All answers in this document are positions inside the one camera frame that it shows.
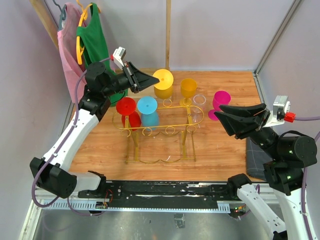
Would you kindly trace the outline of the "blue plastic wine glass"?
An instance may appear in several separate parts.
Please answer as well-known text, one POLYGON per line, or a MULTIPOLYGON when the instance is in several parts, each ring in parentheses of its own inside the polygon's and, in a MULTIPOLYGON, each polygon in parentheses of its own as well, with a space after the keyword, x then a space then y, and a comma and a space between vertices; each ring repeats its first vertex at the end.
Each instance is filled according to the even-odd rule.
POLYGON ((157 113, 158 102, 154 97, 142 97, 137 103, 137 109, 141 113, 141 123, 146 127, 146 131, 150 133, 159 125, 159 115, 157 113))

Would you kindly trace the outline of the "red plastic wine glass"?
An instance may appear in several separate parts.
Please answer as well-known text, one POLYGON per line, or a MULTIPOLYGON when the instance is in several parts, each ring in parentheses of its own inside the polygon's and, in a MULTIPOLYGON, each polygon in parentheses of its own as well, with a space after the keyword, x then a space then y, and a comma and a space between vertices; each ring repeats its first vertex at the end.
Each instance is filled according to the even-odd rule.
POLYGON ((124 97, 119 100, 116 104, 116 111, 121 115, 121 122, 123 127, 125 127, 125 120, 128 117, 130 126, 141 127, 141 118, 136 111, 137 104, 135 100, 131 97, 124 97))

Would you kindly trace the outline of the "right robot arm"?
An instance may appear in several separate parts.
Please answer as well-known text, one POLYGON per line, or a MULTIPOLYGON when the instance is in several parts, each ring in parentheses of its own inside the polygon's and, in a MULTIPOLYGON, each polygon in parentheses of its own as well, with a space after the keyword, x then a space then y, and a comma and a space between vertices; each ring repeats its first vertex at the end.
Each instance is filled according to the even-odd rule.
POLYGON ((317 239, 306 200, 308 167, 317 163, 316 139, 295 130, 277 134, 273 129, 294 121, 290 102, 277 99, 272 110, 264 103, 254 106, 222 104, 219 108, 215 116, 228 135, 240 140, 250 138, 270 156, 271 161, 263 165, 263 172, 283 217, 273 212, 243 173, 227 180, 227 196, 243 201, 272 240, 317 239))

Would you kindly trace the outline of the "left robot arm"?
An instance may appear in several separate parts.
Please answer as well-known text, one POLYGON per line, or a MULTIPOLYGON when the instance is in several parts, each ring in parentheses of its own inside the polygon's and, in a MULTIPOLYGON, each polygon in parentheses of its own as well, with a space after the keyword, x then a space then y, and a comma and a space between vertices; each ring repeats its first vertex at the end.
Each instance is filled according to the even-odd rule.
POLYGON ((89 171, 85 174, 70 173, 71 163, 80 146, 102 120, 111 106, 110 96, 130 89, 138 93, 159 83, 159 79, 138 70, 126 62, 122 73, 109 74, 103 62, 90 64, 82 77, 86 80, 83 97, 76 107, 73 119, 53 147, 42 158, 33 158, 30 169, 34 177, 31 195, 36 196, 36 187, 66 199, 73 192, 89 190, 96 198, 107 193, 106 178, 89 171))

